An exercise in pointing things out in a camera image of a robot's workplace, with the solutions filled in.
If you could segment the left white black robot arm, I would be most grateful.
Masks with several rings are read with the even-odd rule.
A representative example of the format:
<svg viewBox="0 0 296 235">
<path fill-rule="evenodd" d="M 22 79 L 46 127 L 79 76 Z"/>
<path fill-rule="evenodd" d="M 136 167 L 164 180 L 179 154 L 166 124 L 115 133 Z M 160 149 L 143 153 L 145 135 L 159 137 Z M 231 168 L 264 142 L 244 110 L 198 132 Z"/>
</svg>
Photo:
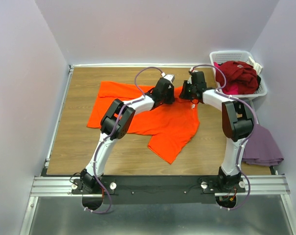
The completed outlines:
<svg viewBox="0 0 296 235">
<path fill-rule="evenodd" d="M 100 137 L 94 154 L 87 166 L 80 172 L 80 181 L 88 193 L 95 193 L 103 188 L 100 179 L 104 174 L 105 164 L 117 141 L 123 138 L 135 115 L 151 111 L 162 104 L 172 104 L 174 98 L 175 76 L 162 74 L 155 87 L 128 101 L 115 99 L 100 122 Z"/>
</svg>

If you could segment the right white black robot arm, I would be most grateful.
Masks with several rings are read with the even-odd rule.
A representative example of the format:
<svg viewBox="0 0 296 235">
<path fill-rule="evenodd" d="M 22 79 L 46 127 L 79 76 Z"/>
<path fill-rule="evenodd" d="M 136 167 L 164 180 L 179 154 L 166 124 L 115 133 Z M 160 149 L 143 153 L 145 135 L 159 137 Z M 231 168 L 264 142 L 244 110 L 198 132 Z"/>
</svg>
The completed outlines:
<svg viewBox="0 0 296 235">
<path fill-rule="evenodd" d="M 235 97 L 208 88 L 202 71 L 191 71 L 183 82 L 180 98 L 210 105 L 222 113 L 222 130 L 227 139 L 226 151 L 217 175 L 201 178 L 203 193 L 244 192 L 241 162 L 247 137 L 252 133 L 255 117 L 252 108 Z"/>
</svg>

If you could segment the orange t shirt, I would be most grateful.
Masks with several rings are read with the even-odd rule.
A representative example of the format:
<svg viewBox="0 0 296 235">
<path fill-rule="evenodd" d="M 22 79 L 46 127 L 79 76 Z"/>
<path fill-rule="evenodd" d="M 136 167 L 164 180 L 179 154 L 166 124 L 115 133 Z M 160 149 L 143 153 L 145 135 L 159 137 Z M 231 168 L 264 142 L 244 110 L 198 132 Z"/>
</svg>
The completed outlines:
<svg viewBox="0 0 296 235">
<path fill-rule="evenodd" d="M 179 98 L 181 90 L 180 87 L 174 89 L 173 104 L 163 104 L 135 115 L 128 130 L 129 134 L 150 135 L 148 148 L 169 164 L 194 137 L 200 125 L 197 105 Z M 102 117 L 115 99 L 128 101 L 140 95 L 135 85 L 102 81 L 87 127 L 100 128 Z"/>
</svg>

